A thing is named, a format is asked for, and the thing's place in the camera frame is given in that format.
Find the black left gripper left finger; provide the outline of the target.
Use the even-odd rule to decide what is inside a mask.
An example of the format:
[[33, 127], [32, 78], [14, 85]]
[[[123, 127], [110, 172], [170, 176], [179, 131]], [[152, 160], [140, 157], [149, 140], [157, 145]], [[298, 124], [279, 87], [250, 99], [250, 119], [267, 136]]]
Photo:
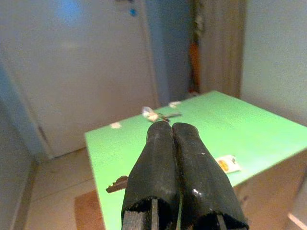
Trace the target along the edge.
[[174, 230], [177, 226], [180, 192], [171, 126], [153, 123], [146, 144], [133, 166], [121, 210], [122, 229]]

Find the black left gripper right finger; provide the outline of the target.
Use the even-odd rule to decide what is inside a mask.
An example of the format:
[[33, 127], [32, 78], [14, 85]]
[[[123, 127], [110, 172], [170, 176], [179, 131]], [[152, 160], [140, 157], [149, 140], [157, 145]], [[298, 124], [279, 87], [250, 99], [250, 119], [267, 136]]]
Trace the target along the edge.
[[182, 191], [183, 230], [247, 230], [233, 187], [202, 142], [196, 127], [172, 126]]

